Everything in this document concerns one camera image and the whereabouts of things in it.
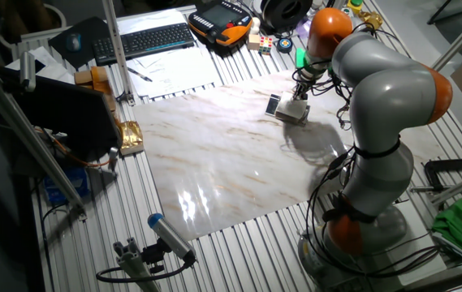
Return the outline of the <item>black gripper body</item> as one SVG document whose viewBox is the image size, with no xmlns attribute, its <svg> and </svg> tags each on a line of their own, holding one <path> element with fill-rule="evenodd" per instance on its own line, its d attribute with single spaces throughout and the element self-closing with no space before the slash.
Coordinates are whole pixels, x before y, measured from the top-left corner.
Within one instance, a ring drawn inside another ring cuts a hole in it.
<svg viewBox="0 0 462 292">
<path fill-rule="evenodd" d="M 293 88 L 294 94 L 306 94 L 312 88 L 312 80 L 295 78 L 296 86 Z"/>
</svg>

